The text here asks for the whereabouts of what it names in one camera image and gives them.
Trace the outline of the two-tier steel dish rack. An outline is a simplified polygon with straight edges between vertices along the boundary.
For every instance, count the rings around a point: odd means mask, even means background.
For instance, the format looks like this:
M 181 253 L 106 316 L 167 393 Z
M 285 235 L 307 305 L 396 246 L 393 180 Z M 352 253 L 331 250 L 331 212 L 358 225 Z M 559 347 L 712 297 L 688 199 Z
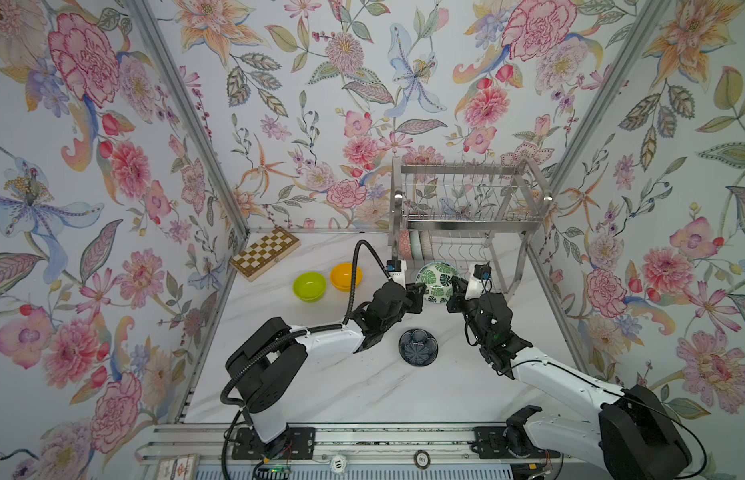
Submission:
M 527 263 L 527 247 L 550 212 L 553 194 L 533 160 L 494 163 L 412 164 L 392 161 L 388 242 L 401 259 L 401 230 L 428 231 L 435 259 L 405 260 L 417 270 L 431 262 L 471 273 L 490 263 L 494 286 L 513 296 Z

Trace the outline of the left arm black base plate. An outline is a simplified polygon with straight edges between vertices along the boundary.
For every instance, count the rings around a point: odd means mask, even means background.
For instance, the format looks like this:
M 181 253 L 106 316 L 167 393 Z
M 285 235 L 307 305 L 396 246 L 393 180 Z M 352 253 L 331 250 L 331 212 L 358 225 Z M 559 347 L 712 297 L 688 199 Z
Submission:
M 316 428 L 289 427 L 275 440 L 264 443 L 254 429 L 240 428 L 232 440 L 232 460 L 312 460 Z

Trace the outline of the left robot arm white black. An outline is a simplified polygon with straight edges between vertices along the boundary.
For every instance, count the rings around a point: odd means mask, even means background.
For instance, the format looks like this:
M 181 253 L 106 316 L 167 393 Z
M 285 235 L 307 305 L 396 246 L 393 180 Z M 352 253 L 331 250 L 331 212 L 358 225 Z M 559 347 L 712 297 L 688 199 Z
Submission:
M 422 283 L 388 281 L 342 322 L 304 327 L 270 318 L 226 360 L 230 380 L 220 402 L 238 408 L 262 444 L 283 440 L 288 423 L 280 400 L 302 366 L 373 348 L 405 315 L 423 311 L 425 293 Z

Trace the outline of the green leaf pattern bowl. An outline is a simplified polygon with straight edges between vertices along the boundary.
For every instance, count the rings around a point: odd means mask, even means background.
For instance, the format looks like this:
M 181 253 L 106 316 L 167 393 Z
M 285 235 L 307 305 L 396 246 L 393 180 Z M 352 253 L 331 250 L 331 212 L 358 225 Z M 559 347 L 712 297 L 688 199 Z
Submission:
M 424 300 L 432 303 L 447 303 L 453 295 L 453 278 L 458 270 L 446 262 L 432 262 L 424 266 L 416 277 L 418 284 L 426 286 Z

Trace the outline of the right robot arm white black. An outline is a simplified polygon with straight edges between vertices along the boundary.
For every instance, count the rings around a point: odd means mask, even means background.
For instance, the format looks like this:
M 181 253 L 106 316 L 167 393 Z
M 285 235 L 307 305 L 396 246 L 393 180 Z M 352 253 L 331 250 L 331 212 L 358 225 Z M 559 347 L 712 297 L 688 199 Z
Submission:
M 554 360 L 512 330 L 513 312 L 503 294 L 481 280 L 452 279 L 448 312 L 466 330 L 496 374 L 520 381 L 580 415 L 579 420 L 544 414 L 528 405 L 505 422 L 499 443 L 526 458 L 556 451 L 605 470 L 615 479 L 680 479 L 693 456 L 680 423 L 643 386 L 624 389 Z

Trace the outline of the pink striped ceramic bowl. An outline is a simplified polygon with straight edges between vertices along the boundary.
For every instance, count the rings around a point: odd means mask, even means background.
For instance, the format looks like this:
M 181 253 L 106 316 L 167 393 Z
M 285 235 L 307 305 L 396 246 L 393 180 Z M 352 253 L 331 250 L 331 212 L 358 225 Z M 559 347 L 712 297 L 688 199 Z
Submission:
M 433 242 L 432 242 L 432 237 L 431 237 L 430 232 L 421 231 L 420 242 L 421 242 L 421 249 L 422 249 L 424 260 L 426 261 L 434 260 L 435 254 L 434 254 L 434 247 L 433 247 Z

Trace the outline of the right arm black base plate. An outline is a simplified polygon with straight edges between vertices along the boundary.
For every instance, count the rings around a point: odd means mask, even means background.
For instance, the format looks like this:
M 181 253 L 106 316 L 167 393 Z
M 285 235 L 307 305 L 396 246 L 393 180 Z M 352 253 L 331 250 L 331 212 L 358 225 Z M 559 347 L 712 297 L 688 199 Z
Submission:
M 532 440 L 522 427 L 479 426 L 473 429 L 475 440 L 472 452 L 481 459 L 546 460 L 560 459 L 556 451 L 542 450 L 532 444 Z

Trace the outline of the pale green ceramic bowl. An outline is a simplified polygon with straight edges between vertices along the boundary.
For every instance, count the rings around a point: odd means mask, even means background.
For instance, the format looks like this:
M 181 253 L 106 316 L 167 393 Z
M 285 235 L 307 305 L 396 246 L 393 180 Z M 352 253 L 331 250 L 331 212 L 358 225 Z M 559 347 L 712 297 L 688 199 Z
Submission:
M 413 259 L 422 261 L 424 259 L 424 253 L 421 244 L 420 232 L 418 232 L 418 230 L 410 230 L 409 234 Z

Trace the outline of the dark blue floral bowl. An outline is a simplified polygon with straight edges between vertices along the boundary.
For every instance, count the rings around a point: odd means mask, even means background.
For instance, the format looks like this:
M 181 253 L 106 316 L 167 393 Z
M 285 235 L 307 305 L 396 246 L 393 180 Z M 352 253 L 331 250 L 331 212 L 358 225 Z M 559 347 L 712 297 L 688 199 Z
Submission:
M 398 348 L 402 360 L 414 367 L 427 367 L 439 355 L 438 341 L 424 329 L 410 329 L 403 333 Z

